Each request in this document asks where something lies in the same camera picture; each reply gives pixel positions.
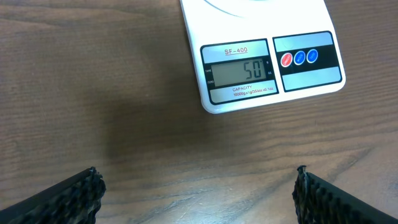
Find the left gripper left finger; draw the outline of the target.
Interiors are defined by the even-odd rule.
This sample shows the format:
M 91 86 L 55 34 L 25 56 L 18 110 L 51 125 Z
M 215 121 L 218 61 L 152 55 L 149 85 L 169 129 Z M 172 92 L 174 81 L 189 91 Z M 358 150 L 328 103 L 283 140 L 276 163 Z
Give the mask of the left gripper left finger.
M 1 223 L 92 224 L 105 191 L 103 176 L 90 167 L 1 210 Z

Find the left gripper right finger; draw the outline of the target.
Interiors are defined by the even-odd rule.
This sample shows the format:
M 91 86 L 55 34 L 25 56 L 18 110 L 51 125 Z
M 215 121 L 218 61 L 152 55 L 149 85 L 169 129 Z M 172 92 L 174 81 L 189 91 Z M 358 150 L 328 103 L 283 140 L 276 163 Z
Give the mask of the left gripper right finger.
M 292 192 L 299 224 L 397 224 L 397 219 L 297 168 Z

